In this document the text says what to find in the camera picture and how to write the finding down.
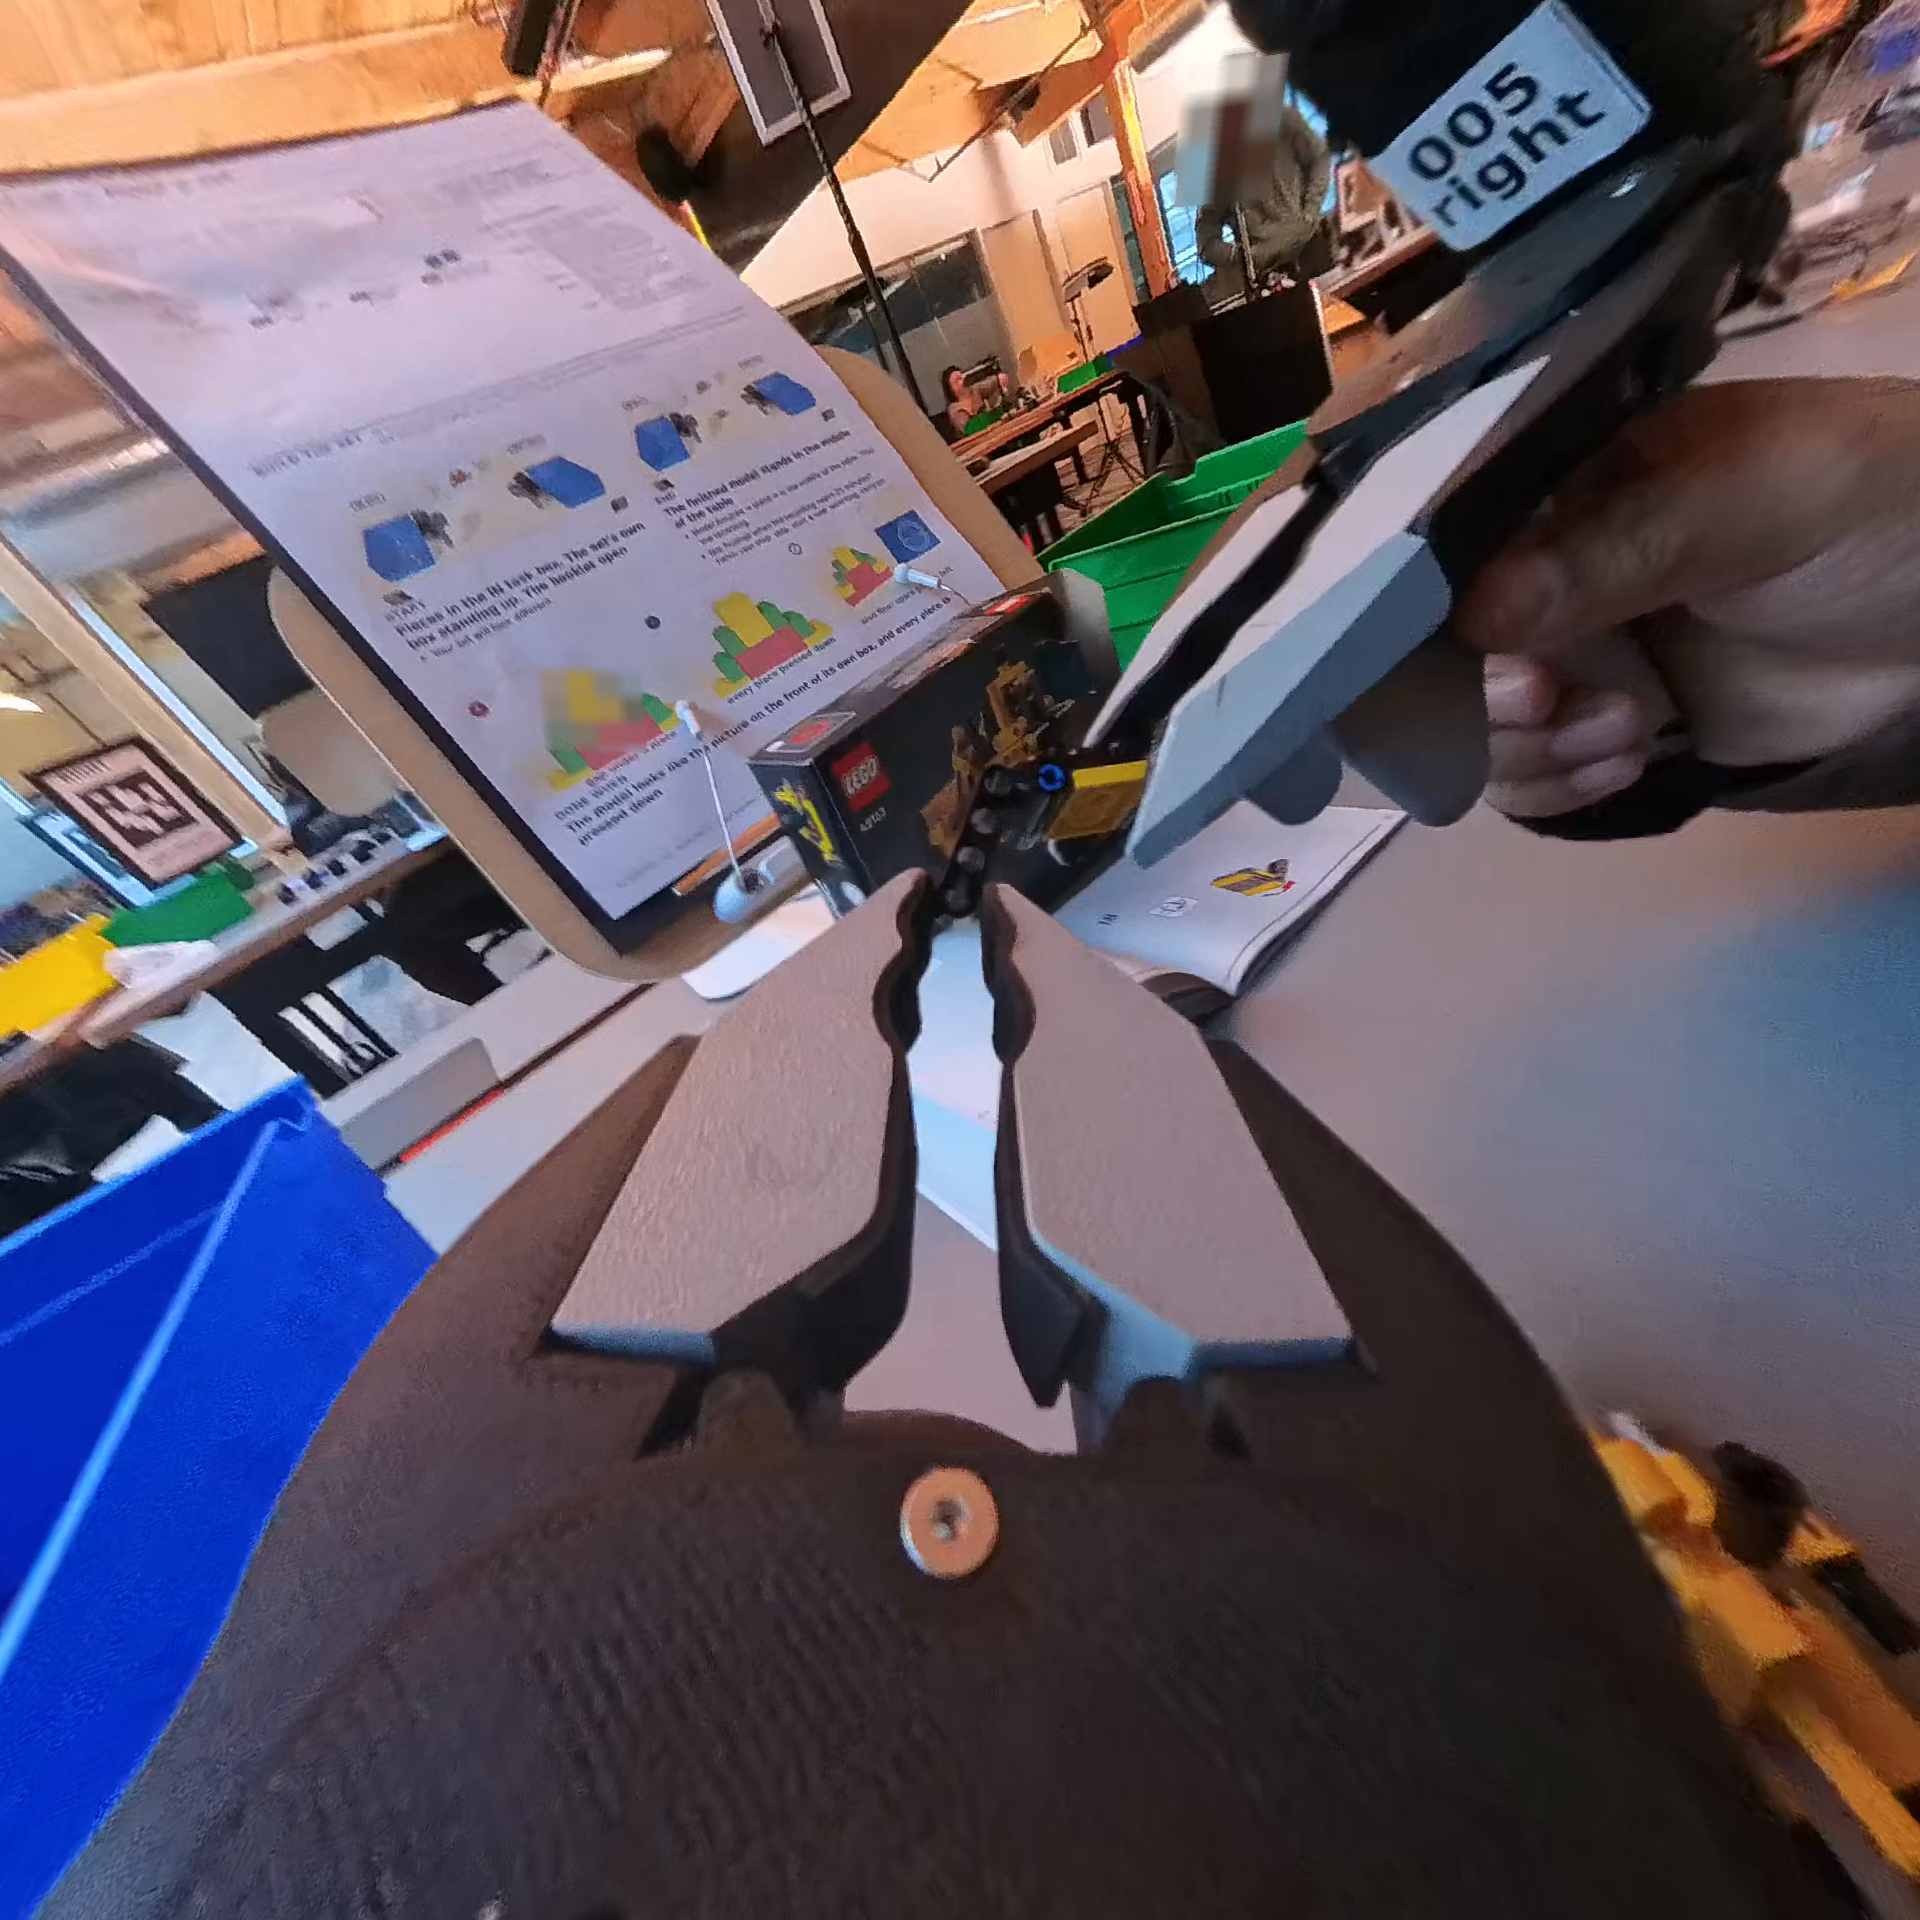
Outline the white stand base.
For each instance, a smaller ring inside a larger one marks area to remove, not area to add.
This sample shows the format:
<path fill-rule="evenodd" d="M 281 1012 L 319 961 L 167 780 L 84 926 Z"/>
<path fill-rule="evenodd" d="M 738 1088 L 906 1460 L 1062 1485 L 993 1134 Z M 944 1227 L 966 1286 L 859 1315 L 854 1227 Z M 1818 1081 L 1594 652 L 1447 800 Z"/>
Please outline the white stand base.
<path fill-rule="evenodd" d="M 790 844 L 729 869 L 712 910 L 728 940 L 716 956 L 682 974 L 704 1002 L 744 994 L 833 923 L 833 905 Z"/>

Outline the black lego assembly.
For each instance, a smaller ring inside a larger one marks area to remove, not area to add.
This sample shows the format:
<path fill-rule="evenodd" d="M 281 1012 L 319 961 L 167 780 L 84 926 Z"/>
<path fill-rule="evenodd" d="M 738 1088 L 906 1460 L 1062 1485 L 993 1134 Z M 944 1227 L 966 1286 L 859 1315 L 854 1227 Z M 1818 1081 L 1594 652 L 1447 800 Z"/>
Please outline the black lego assembly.
<path fill-rule="evenodd" d="M 962 787 L 950 858 L 934 885 L 936 931 L 972 922 L 995 880 L 1043 904 L 1062 894 L 1072 865 L 1049 829 L 1067 788 L 1064 754 L 993 761 Z"/>

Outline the rounded wooden display board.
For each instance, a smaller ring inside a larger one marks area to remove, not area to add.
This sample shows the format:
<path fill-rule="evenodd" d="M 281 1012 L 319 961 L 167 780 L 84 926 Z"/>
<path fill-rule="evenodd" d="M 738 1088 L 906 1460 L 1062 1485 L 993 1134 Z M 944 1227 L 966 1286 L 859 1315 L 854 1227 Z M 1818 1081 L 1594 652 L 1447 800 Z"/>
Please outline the rounded wooden display board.
<path fill-rule="evenodd" d="M 850 353 L 824 347 L 822 356 L 951 529 L 985 561 L 996 589 L 1044 588 L 1044 569 L 906 388 Z M 614 940 L 563 894 L 479 787 L 403 708 L 398 694 L 352 649 L 337 617 L 319 609 L 283 569 L 270 579 L 270 611 L 294 658 L 340 715 L 340 726 L 359 736 L 359 754 L 379 758 L 403 788 L 416 794 L 520 918 L 571 964 L 634 985 L 656 985 L 712 963 L 742 934 L 767 926 L 806 886 L 806 878 L 782 880 L 746 923 L 726 923 L 707 899 L 690 899 L 644 922 L 641 934 Z"/>

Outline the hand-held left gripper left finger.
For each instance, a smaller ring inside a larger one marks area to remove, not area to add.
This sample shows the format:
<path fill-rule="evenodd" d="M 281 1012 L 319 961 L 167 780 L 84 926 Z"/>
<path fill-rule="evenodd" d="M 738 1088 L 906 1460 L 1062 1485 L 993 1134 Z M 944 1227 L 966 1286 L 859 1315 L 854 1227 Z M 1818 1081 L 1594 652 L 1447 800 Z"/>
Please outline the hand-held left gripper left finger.
<path fill-rule="evenodd" d="M 913 870 L 732 1003 L 690 1052 L 553 1338 L 839 1395 L 906 1317 L 921 974 Z"/>

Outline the black stand pole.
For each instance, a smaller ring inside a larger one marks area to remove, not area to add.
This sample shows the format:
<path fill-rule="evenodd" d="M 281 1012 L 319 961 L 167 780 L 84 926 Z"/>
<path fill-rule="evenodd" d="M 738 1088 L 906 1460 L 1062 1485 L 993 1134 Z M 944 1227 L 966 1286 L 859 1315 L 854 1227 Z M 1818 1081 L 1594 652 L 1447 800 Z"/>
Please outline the black stand pole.
<path fill-rule="evenodd" d="M 795 105 L 795 113 L 800 116 L 800 125 L 806 131 L 809 152 L 817 160 L 824 185 L 828 187 L 828 194 L 833 200 L 839 224 L 844 226 L 849 249 L 854 254 L 858 274 L 865 284 L 866 298 L 871 302 L 873 322 L 875 322 L 875 329 L 878 329 L 878 336 L 880 336 L 880 356 L 894 373 L 898 373 L 898 378 L 900 378 L 908 396 L 913 397 L 915 408 L 919 411 L 927 411 L 921 384 L 919 384 L 918 373 L 913 369 L 913 361 L 906 353 L 906 344 L 903 344 L 900 329 L 897 324 L 894 312 L 888 302 L 888 296 L 882 290 L 880 277 L 873 267 L 873 256 L 870 254 L 863 228 L 858 226 L 858 219 L 855 219 L 854 209 L 849 204 L 849 194 L 846 194 L 846 189 L 844 189 L 844 185 L 841 185 L 841 181 L 834 172 L 834 163 L 825 152 L 825 141 L 824 141 L 824 136 L 822 136 L 822 129 L 819 129 L 819 120 L 811 110 L 809 94 L 807 94 L 807 89 L 800 80 L 800 72 L 794 66 L 794 56 L 790 53 L 790 45 L 786 45 L 785 33 L 782 33 L 777 5 L 760 2 L 760 34 L 762 34 L 762 42 L 767 44 L 767 48 L 777 59 L 777 66 L 782 72 L 782 80 L 785 80 L 785 84 L 790 89 L 790 97 L 792 97 L 792 104 Z"/>

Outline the lego instruction booklet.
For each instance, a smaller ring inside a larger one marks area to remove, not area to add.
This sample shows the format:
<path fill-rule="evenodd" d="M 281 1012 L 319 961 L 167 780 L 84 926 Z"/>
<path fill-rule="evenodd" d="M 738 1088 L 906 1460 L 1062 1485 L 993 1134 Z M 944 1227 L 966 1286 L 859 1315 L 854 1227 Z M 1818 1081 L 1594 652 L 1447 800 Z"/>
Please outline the lego instruction booklet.
<path fill-rule="evenodd" d="M 1393 806 L 1329 806 L 1287 825 L 1240 802 L 1160 865 L 1119 858 L 1054 916 L 1201 1025 L 1232 1005 L 1407 820 Z"/>

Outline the person's right hand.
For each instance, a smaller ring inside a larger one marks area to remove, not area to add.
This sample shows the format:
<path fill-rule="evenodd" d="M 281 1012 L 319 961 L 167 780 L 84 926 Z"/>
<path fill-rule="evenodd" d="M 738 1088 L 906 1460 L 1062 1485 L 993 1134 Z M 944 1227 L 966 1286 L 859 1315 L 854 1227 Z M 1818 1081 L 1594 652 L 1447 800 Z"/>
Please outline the person's right hand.
<path fill-rule="evenodd" d="M 1483 802 L 1563 842 L 1919 800 L 1919 387 L 1695 387 L 1466 589 Z"/>

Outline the black cabinet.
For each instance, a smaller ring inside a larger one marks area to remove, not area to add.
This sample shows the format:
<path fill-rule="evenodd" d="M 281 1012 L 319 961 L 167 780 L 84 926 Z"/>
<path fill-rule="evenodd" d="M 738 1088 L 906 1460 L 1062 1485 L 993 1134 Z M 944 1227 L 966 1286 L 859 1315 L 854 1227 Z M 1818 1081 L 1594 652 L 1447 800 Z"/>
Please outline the black cabinet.
<path fill-rule="evenodd" d="M 1142 304 L 1137 320 L 1139 336 L 1112 349 L 1115 369 L 1226 443 L 1307 421 L 1332 396 L 1323 304 L 1311 282 L 1223 307 L 1183 282 Z"/>

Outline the blue plastic bin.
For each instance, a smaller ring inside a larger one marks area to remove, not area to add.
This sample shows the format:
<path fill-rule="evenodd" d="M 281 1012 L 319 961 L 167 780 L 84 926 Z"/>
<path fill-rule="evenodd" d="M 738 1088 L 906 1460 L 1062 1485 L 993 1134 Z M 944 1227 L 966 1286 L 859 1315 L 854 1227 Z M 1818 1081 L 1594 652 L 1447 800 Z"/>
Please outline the blue plastic bin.
<path fill-rule="evenodd" d="M 433 1261 L 303 1081 L 6 1241 L 6 1917 L 154 1752 Z"/>

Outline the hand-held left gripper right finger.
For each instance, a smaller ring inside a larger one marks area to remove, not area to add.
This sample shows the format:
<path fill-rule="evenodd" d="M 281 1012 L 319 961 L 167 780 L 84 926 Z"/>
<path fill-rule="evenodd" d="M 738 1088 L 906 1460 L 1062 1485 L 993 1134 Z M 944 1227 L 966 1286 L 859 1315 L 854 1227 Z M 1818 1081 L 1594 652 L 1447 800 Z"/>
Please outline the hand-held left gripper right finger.
<path fill-rule="evenodd" d="M 1020 894 L 980 905 L 999 1058 L 999 1315 L 1027 1392 L 1119 1409 L 1146 1381 L 1354 1355 L 1203 1033 Z"/>

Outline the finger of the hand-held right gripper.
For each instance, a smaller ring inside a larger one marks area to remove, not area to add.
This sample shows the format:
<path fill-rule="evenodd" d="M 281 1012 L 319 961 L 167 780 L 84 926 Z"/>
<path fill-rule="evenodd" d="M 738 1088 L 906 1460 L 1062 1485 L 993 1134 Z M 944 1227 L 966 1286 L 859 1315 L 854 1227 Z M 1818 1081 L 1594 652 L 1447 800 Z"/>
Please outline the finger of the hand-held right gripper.
<path fill-rule="evenodd" d="M 1242 501 L 1120 672 L 1087 745 L 1151 745 L 1242 626 L 1287 582 L 1331 510 L 1332 488 L 1320 475 L 1295 483 L 1276 475 Z"/>
<path fill-rule="evenodd" d="M 1476 806 L 1490 774 L 1481 682 L 1441 640 L 1454 593 L 1424 524 L 1488 429 L 1490 390 L 1476 387 L 1332 492 L 1287 582 L 1160 729 L 1128 834 L 1137 865 L 1160 865 L 1244 800 L 1307 822 L 1346 765 L 1428 827 Z M 1323 477 L 1323 462 L 1298 449 L 1279 475 Z"/>

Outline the yellow lego assembly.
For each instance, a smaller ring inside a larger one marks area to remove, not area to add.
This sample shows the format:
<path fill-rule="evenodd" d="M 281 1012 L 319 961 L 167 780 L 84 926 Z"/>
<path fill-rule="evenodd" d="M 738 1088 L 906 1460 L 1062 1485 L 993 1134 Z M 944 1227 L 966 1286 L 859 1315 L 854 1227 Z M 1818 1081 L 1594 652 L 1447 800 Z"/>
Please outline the yellow lego assembly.
<path fill-rule="evenodd" d="M 1850 1915 L 1919 1915 L 1916 1613 L 1776 1459 L 1690 1456 L 1623 1412 L 1592 1443 L 1811 1862 Z"/>

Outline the printed task instruction sheet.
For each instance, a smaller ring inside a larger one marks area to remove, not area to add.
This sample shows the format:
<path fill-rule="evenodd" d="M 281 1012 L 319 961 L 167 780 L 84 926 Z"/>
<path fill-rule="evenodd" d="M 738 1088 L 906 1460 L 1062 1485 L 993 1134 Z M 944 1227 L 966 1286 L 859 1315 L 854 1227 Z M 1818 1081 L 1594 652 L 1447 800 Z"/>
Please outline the printed task instruction sheet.
<path fill-rule="evenodd" d="M 538 108 L 6 176 L 6 267 L 587 922 L 999 589 L 822 347 Z"/>

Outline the dark framed panel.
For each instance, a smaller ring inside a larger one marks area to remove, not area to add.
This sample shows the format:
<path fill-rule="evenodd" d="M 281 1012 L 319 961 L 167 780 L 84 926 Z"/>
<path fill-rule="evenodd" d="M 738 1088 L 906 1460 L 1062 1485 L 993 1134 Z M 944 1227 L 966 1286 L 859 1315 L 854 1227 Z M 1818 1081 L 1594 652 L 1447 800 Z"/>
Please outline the dark framed panel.
<path fill-rule="evenodd" d="M 824 2 L 707 2 L 707 11 L 763 149 L 854 101 Z"/>

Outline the small yellow lego piece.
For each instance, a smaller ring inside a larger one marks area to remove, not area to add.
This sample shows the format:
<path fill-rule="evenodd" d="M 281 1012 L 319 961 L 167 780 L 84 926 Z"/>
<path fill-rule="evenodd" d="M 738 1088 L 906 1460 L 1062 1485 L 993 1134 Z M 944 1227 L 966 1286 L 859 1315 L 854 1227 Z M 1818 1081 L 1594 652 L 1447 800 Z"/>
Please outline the small yellow lego piece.
<path fill-rule="evenodd" d="M 1126 829 L 1139 812 L 1147 774 L 1147 758 L 1067 764 L 1064 794 L 1048 817 L 1048 842 L 1074 844 Z"/>

